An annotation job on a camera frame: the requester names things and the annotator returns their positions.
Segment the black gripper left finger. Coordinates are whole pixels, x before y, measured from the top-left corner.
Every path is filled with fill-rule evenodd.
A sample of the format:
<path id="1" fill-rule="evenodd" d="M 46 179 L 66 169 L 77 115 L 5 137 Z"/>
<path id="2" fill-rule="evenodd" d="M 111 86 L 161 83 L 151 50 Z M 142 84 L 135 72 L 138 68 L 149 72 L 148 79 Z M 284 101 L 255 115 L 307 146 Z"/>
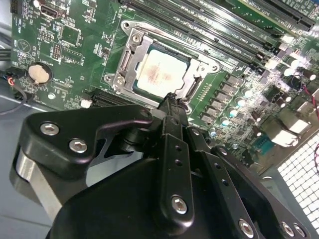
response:
<path id="1" fill-rule="evenodd" d="M 22 123 L 16 189 L 52 231 L 186 231 L 194 221 L 184 105 L 169 93 L 136 104 L 45 112 Z"/>

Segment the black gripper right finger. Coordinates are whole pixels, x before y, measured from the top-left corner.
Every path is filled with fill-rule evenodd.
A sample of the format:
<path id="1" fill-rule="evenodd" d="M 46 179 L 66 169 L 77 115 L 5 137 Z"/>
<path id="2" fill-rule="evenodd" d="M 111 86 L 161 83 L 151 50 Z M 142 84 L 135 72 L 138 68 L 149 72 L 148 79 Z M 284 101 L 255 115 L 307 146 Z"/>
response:
<path id="1" fill-rule="evenodd" d="M 178 100 L 191 162 L 213 191 L 222 216 L 219 228 L 228 230 L 228 238 L 311 239 L 302 222 L 225 147 L 208 147 L 203 132 L 188 125 L 185 110 Z"/>

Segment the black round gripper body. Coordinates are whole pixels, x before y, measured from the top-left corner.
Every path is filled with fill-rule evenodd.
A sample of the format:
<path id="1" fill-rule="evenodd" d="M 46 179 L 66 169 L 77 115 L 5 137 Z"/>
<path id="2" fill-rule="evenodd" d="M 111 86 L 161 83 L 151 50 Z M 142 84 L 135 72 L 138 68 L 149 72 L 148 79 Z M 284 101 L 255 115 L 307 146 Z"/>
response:
<path id="1" fill-rule="evenodd" d="M 51 239 L 228 239 L 221 210 L 189 144 L 161 138 L 157 159 L 139 160 L 72 197 Z"/>

